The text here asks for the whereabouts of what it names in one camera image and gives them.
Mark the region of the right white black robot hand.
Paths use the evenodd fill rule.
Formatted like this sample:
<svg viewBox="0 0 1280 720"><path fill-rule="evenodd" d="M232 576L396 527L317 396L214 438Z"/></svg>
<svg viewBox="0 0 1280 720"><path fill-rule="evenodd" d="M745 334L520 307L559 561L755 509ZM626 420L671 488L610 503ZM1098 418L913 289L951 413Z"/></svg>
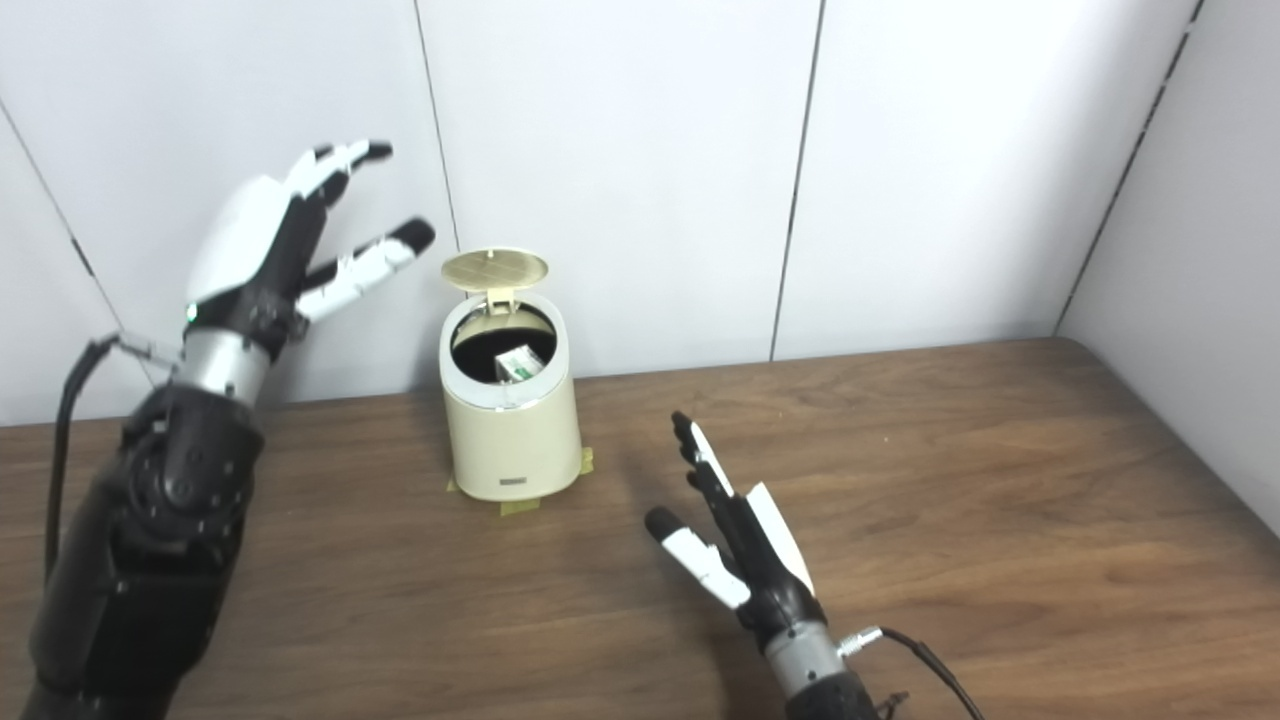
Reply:
<svg viewBox="0 0 1280 720"><path fill-rule="evenodd" d="M805 623L824 624L812 582L785 562L765 528L764 486L750 493L736 491L698 423L681 411L672 413L671 421L689 465L686 482L705 501L727 546L701 538L663 506L645 514L649 536L736 616L759 652Z"/></svg>

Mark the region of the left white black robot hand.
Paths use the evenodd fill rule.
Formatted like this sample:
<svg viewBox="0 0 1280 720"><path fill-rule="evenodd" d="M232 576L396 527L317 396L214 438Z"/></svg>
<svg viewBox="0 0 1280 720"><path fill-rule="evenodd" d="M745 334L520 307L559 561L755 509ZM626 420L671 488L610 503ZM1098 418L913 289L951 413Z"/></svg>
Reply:
<svg viewBox="0 0 1280 720"><path fill-rule="evenodd" d="M330 210L353 174L393 154L358 140L306 150L284 178L259 176L227 201L187 286L189 331L227 331L278 359L308 328L364 297L436 237L421 217L314 265Z"/></svg>

